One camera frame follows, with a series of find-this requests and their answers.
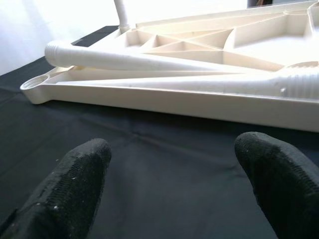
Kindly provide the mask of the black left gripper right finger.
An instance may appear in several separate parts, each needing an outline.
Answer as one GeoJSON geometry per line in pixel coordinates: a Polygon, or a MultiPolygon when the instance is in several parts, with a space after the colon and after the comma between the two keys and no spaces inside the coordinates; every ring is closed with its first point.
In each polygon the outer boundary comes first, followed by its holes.
{"type": "Polygon", "coordinates": [[[295,146],[261,132],[235,140],[236,158],[280,239],[319,237],[319,168],[295,146]]]}

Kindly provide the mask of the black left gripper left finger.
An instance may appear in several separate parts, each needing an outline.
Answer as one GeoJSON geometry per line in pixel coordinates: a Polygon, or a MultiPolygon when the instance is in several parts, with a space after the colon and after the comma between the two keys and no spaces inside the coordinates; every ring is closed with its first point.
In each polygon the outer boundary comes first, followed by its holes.
{"type": "Polygon", "coordinates": [[[2,239],[85,239],[103,194],[111,148],[101,138],[67,152],[23,206],[0,226],[2,239]]]}

